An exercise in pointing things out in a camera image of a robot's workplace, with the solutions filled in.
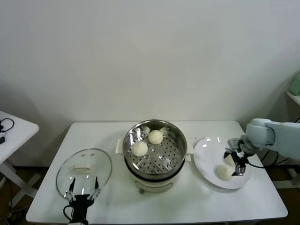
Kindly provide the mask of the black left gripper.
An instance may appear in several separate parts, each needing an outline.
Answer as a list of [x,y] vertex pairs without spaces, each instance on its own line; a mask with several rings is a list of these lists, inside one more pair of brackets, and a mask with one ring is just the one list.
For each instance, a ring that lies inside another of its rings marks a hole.
[[101,192],[98,178],[95,179],[95,186],[93,192],[84,195],[74,195],[73,190],[75,186],[75,178],[73,178],[67,191],[65,191],[65,198],[69,201],[69,205],[73,208],[73,215],[71,221],[87,221],[87,210],[97,199]]

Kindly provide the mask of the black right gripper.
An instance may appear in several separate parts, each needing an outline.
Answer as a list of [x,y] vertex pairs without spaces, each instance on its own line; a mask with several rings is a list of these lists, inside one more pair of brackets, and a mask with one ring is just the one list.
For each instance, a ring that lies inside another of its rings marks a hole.
[[243,176],[246,171],[251,149],[243,140],[231,140],[231,148],[226,148],[224,158],[232,156],[235,167],[232,176]]

